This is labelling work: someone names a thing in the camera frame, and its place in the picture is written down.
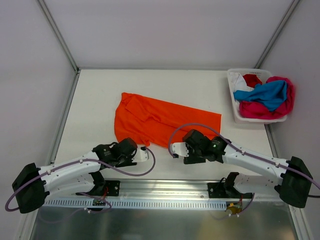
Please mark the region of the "aluminium frame post left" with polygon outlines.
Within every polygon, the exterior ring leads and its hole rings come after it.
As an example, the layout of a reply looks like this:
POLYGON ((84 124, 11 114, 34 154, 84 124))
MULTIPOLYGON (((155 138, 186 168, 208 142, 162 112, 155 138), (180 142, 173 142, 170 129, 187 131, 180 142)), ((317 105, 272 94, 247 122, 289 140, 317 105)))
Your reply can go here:
POLYGON ((78 64, 76 63, 71 51, 70 51, 70 48, 68 47, 56 21, 55 21, 55 18, 53 16, 53 14, 51 13, 47 3, 45 0, 36 0, 41 12, 43 13, 46 21, 48 22, 49 24, 49 27, 50 29, 52 30, 54 36, 56 37, 59 45, 61 46, 62 48, 62 51, 64 52, 68 62, 70 63, 72 69, 74 70, 74 72, 77 74, 80 70, 78 64))

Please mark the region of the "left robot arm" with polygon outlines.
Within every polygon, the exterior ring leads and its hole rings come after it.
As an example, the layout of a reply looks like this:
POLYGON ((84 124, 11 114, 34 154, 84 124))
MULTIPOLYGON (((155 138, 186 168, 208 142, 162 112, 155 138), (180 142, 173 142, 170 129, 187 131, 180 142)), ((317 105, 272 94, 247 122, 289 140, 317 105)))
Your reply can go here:
POLYGON ((101 170, 135 166, 148 158, 148 153, 139 149, 128 137, 121 142, 99 144, 88 153, 64 164, 37 167, 35 163, 30 163, 12 184, 18 210, 27 214, 40 208, 46 201, 81 192, 102 195, 106 182, 101 170))

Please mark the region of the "orange t shirt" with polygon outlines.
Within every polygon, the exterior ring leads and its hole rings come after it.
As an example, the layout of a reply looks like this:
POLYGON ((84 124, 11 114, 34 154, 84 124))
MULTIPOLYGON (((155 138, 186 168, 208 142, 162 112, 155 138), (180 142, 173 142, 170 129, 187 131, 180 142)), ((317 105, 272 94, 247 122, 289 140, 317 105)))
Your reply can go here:
POLYGON ((166 148, 172 133, 190 123, 206 125, 220 133, 222 115, 123 92, 115 111, 114 134, 119 142, 131 138, 138 145, 152 143, 166 148))

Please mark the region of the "aluminium frame post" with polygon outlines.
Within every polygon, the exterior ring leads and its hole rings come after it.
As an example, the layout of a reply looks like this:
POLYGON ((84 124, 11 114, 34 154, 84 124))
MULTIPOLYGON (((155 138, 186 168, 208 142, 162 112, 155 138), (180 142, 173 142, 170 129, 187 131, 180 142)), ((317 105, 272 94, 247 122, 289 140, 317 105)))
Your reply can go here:
POLYGON ((259 69, 266 61, 268 55, 271 53, 272 49, 276 45, 277 40, 280 38, 283 30, 289 23, 290 19, 294 15, 295 11, 297 10, 298 6, 302 0, 292 0, 286 9, 285 13, 281 17, 279 23, 277 24, 275 30, 273 31, 271 37, 269 38, 266 46, 264 47, 260 57, 258 58, 257 62, 254 65, 254 69, 259 69))
POLYGON ((53 14, 51 13, 47 3, 45 0, 36 0, 41 12, 43 13, 46 21, 48 22, 49 24, 49 27, 50 29, 52 30, 54 36, 56 37, 59 45, 61 46, 62 48, 62 51, 64 52, 68 62, 70 63, 72 69, 74 70, 74 72, 77 74, 80 70, 78 64, 76 63, 71 51, 70 51, 70 48, 68 47, 56 21, 55 21, 55 18, 53 16, 53 14))

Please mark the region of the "white t shirt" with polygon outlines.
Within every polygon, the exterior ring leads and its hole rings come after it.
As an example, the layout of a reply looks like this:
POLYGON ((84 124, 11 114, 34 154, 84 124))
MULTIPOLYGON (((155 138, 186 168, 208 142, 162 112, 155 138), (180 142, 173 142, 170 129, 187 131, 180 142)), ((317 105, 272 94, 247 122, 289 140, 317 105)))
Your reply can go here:
POLYGON ((228 74, 228 80, 231 83, 231 89, 235 93, 236 91, 251 92, 253 87, 247 85, 244 77, 239 72, 231 72, 228 74))

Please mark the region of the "magenta pink t shirt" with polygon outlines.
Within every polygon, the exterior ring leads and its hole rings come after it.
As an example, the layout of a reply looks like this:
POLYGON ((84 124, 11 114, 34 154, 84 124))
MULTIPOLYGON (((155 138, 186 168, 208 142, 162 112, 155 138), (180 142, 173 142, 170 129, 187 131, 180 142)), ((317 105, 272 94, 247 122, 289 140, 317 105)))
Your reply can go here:
POLYGON ((266 81, 284 80, 287 82, 287 99, 276 110, 269 111, 263 104, 257 102, 239 102, 239 112, 245 118, 275 120, 292 112, 295 104, 296 89, 290 79, 280 76, 269 77, 266 81))

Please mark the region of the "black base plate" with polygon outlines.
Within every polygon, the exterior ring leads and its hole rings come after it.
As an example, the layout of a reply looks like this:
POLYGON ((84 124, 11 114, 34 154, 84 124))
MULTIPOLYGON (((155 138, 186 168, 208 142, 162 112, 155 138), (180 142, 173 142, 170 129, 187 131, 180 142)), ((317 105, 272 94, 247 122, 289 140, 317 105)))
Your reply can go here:
POLYGON ((98 197, 118 197, 120 194, 120 185, 121 182, 119 180, 105 180, 104 184, 95 184, 91 190, 85 193, 90 196, 98 197))
POLYGON ((222 182, 207 183, 207 192, 210 199, 251 199, 252 193, 240 193, 234 188, 225 189, 222 182))

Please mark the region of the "blue t shirt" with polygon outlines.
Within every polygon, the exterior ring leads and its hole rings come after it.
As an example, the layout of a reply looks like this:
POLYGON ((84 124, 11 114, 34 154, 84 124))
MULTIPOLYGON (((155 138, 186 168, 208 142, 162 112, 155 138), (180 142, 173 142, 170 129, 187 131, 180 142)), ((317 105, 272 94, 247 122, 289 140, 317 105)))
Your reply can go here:
POLYGON ((257 84, 251 91, 236 90, 233 96, 238 102, 260 103, 274 111, 287 100, 287 86, 285 80, 268 81, 257 84))

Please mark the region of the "white plastic laundry basket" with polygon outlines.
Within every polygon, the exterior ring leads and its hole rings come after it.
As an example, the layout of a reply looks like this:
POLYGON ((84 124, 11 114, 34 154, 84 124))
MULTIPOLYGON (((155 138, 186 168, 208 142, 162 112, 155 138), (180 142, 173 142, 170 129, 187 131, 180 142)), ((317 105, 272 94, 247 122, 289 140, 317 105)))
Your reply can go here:
POLYGON ((268 78, 272 77, 273 74, 264 69, 258 69, 258 68, 230 68, 227 71, 227 81, 228 81, 228 86, 229 86, 229 92, 230 92, 230 97, 231 97, 231 104, 232 104, 232 110, 233 110, 233 116, 234 116, 234 121, 237 124, 272 124, 272 123, 280 123, 284 122, 287 119, 287 116, 283 116, 278 119, 258 119, 258 118, 246 118, 243 117, 240 114, 239 110, 239 102, 235 100, 234 98, 234 92, 235 92, 235 84, 233 81, 233 77, 235 74, 238 73, 238 75, 246 75, 246 74, 254 74, 256 75, 262 83, 265 83, 268 78))

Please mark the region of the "red t shirt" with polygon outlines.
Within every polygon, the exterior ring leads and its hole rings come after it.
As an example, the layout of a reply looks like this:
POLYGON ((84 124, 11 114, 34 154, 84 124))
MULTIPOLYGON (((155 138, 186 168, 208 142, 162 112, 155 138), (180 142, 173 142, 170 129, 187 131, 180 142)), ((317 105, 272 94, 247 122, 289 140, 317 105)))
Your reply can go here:
POLYGON ((243 78, 246 82, 246 85, 250 88, 255 88, 256 85, 263 84, 256 74, 245 74, 243 75, 243 78))

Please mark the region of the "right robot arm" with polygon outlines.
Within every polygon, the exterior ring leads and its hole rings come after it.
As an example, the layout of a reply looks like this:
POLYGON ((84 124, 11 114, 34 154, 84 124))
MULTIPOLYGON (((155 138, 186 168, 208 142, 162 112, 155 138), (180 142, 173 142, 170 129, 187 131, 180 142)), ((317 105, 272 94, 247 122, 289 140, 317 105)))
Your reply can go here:
POLYGON ((175 143, 178 155, 184 157, 184 164, 219 162, 234 165, 251 172, 248 175, 230 172, 224 183, 218 187, 230 198, 245 194, 278 195, 288 205, 296 208, 306 206, 312 175, 304 162, 298 157, 290 160, 268 157, 240 147, 228 139, 215 136, 209 139, 201 132, 192 129, 175 143))

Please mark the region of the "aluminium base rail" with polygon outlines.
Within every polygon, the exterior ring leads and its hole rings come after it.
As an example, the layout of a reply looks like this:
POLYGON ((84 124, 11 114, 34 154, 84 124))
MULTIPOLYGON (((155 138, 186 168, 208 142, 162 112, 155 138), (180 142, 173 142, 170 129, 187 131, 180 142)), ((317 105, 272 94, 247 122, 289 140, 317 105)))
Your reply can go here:
MULTIPOLYGON (((271 185, 271 181, 263 182, 261 185, 257 185, 256 182, 251 182, 251 180, 261 180, 261 177, 258 176, 247 176, 241 177, 241 180, 244 180, 243 184, 240 184, 241 187, 245 187, 242 190, 237 190, 232 186, 229 186, 225 183, 224 180, 221 182, 210 182, 210 183, 223 183, 223 186, 226 190, 234 188, 241 194, 265 194, 270 196, 275 196, 277 194, 275 187, 271 185)), ((80 196, 81 193, 86 193, 90 191, 94 185, 100 183, 104 184, 106 180, 93 180, 90 176, 80 176, 68 180, 65 183, 60 183, 56 186, 48 185, 45 187, 45 202, 50 200, 60 198, 60 197, 70 197, 73 195, 80 196)), ((179 198, 189 197, 195 195, 201 197, 204 195, 209 198, 207 183, 197 182, 197 181, 159 181, 159 180, 133 180, 133 179, 121 179, 120 181, 120 191, 119 196, 158 196, 158 195, 168 195, 174 196, 177 195, 179 198)))

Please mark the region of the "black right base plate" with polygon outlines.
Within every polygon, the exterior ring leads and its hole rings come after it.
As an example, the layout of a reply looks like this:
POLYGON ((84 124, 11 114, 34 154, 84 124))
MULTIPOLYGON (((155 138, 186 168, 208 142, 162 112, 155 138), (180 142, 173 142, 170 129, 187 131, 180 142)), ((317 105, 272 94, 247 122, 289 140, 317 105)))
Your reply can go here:
POLYGON ((210 199, 251 199, 252 193, 240 193, 234 188, 225 189, 222 182, 207 183, 207 192, 210 199))

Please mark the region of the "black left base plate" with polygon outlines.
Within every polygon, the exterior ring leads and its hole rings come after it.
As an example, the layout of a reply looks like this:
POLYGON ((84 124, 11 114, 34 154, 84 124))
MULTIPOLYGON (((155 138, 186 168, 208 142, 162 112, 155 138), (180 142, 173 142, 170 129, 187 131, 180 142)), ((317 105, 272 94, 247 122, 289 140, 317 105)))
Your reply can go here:
POLYGON ((90 196, 98 197, 118 197, 120 194, 120 185, 121 182, 119 180, 105 180, 104 184, 95 184, 91 190, 85 193, 90 196))

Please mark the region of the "aluminium frame post right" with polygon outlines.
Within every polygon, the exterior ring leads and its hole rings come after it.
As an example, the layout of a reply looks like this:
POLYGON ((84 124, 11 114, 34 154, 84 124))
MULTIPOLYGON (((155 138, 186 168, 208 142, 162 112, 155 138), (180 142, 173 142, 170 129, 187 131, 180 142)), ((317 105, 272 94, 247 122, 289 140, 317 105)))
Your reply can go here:
POLYGON ((257 62, 254 65, 254 69, 259 69, 266 61, 268 55, 271 53, 272 49, 276 45, 277 40, 280 38, 283 30, 289 23, 290 19, 294 15, 295 11, 297 10, 298 6, 302 0, 292 0, 286 9, 285 13, 281 17, 279 23, 277 24, 275 30, 273 31, 271 37, 269 38, 266 46, 264 47, 260 57, 258 58, 257 62))

